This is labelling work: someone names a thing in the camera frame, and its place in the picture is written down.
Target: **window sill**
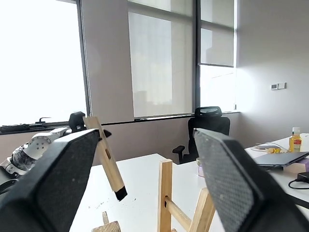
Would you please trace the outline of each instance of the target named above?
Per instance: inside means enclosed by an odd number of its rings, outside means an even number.
[[[236,110],[235,111],[229,111],[229,112],[222,112],[223,115],[238,114],[238,113],[240,113],[240,111],[236,111]],[[128,123],[138,123],[138,122],[151,122],[151,121],[178,119],[178,118],[186,118],[186,117],[193,117],[193,116],[194,116],[194,114],[186,114],[186,115],[175,115],[175,116],[159,116],[159,117],[151,117],[151,118],[139,118],[139,119],[135,119],[134,121],[128,121],[128,122],[106,123],[106,124],[102,124],[102,126],[128,124]],[[1,135],[8,135],[8,134],[20,134],[20,133],[51,131],[53,129],[61,128],[61,127],[69,127],[69,125],[63,124],[61,126],[49,126],[49,127],[46,127],[46,128],[39,128],[39,129],[29,129],[29,130],[11,131],[11,132],[0,132],[0,136]]]

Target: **window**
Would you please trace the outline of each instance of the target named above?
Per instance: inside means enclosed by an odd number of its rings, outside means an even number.
[[[86,113],[76,4],[2,1],[0,29],[0,125]]]
[[[234,0],[200,0],[200,106],[235,105]]]
[[[134,117],[193,111],[193,1],[131,0]]]

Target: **chair headrest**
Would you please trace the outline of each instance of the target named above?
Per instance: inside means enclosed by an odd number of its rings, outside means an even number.
[[[219,106],[207,106],[196,108],[194,112],[195,117],[221,117],[222,111]]]

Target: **gray laptop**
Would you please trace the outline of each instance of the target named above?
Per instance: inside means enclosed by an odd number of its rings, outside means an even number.
[[[292,163],[302,160],[306,156],[309,156],[309,152],[266,154],[266,155],[254,158],[254,161],[259,166],[264,166],[264,167],[286,167]]]

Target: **light switch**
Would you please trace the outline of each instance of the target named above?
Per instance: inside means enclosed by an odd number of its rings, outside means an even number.
[[[286,82],[282,82],[278,84],[278,89],[284,89],[286,88]]]

